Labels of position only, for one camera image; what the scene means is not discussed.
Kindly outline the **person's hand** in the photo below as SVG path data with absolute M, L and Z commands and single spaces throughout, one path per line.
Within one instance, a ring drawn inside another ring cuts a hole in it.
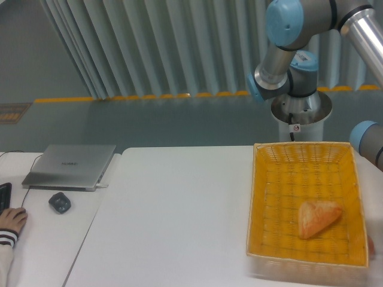
M 1 214 L 1 230 L 12 231 L 20 235 L 28 219 L 28 213 L 18 213 L 19 208 L 8 208 Z

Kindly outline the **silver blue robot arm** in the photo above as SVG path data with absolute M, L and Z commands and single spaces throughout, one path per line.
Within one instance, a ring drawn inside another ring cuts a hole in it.
M 268 51 L 248 75 L 252 97 L 271 100 L 281 142 L 318 142 L 332 101 L 317 89 L 318 59 L 309 40 L 336 30 L 382 81 L 382 28 L 367 1 L 272 1 L 266 10 Z

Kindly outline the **white striped sleeve forearm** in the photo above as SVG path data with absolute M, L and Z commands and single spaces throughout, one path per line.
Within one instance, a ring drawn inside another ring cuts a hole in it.
M 13 247 L 18 239 L 17 232 L 1 229 L 1 286 L 7 285 L 8 273 L 14 258 Z

